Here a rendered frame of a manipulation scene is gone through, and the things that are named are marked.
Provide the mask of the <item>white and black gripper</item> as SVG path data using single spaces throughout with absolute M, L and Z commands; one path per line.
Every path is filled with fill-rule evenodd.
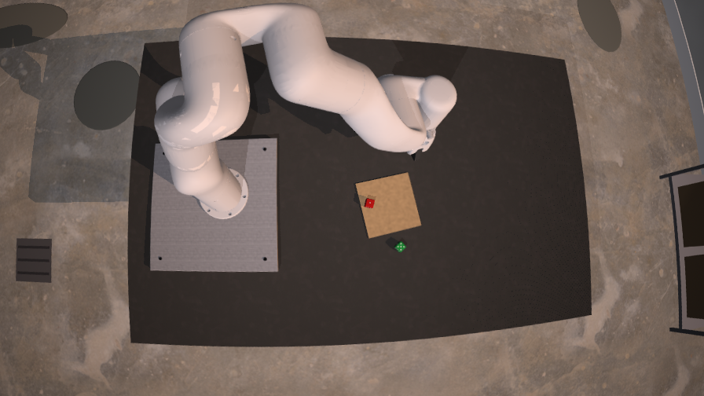
M 434 130 L 434 132 L 433 132 L 434 138 L 435 138 L 435 133 L 436 133 L 436 132 L 435 132 L 435 130 Z M 427 151 L 427 150 L 429 149 L 429 147 L 431 146 L 431 144 L 432 144 L 434 138 L 432 138 L 431 140 L 428 140 L 427 137 L 426 137 L 424 143 L 423 143 L 421 146 L 419 146 L 419 147 L 416 148 L 416 149 L 413 149 L 412 151 L 408 151 L 407 153 L 408 153 L 409 155 L 412 154 L 411 156 L 412 156 L 413 160 L 419 160 L 419 159 L 420 159 L 420 152 L 421 152 L 421 149 L 422 149 L 422 152 Z M 413 154 L 413 153 L 414 153 L 414 154 Z

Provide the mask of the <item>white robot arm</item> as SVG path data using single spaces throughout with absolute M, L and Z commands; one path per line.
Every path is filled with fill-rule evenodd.
M 281 97 L 340 114 L 375 149 L 418 148 L 434 138 L 457 101 L 443 76 L 376 78 L 366 65 L 331 50 L 320 17 L 307 5 L 270 3 L 199 15 L 181 30 L 182 77 L 157 92 L 154 125 L 175 188 L 199 199 L 214 218 L 232 218 L 248 201 L 247 182 L 219 159 L 215 141 L 237 131 L 248 115 L 242 46 L 259 43 Z

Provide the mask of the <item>tan square mat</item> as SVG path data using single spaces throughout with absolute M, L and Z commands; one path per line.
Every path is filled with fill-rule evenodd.
M 421 226 L 409 174 L 355 184 L 368 238 Z M 375 200 L 373 208 L 365 200 Z

